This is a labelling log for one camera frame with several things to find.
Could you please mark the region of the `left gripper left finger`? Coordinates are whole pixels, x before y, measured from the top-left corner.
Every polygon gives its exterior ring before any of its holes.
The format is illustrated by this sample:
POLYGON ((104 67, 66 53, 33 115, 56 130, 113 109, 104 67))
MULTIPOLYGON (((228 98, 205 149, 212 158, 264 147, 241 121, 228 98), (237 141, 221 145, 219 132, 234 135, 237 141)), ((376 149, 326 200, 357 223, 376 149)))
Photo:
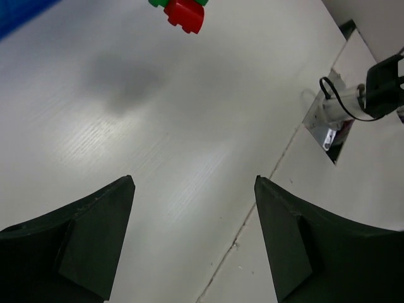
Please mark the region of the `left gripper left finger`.
POLYGON ((1 231, 1 302, 107 302, 135 184, 93 194, 1 231))

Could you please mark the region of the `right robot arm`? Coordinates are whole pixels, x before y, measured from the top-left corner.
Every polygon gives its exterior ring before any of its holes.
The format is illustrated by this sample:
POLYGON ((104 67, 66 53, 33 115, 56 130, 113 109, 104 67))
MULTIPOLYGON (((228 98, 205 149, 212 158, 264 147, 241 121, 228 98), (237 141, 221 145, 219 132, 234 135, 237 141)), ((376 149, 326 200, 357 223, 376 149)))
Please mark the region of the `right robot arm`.
POLYGON ((327 123, 373 122, 403 107, 403 50, 371 67, 366 82, 339 92, 333 82, 319 80, 327 123))

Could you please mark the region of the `small lego block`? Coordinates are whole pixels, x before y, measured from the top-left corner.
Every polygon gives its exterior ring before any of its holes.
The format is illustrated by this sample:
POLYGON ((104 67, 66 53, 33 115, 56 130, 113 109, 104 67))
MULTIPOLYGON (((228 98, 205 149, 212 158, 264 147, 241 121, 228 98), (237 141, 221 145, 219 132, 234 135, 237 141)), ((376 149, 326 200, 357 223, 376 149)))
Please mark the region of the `small lego block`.
POLYGON ((173 26, 181 26, 186 33, 198 34, 205 19, 208 0, 148 0, 155 8, 161 6, 173 26))

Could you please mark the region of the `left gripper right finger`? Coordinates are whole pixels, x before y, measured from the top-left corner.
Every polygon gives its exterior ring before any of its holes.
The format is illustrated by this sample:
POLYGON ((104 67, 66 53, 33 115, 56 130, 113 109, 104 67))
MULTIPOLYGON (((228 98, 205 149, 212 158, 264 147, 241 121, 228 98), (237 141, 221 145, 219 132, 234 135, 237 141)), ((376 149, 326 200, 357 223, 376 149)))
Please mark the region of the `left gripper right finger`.
POLYGON ((254 192, 277 301, 403 301, 403 232, 335 215, 265 177, 254 192))

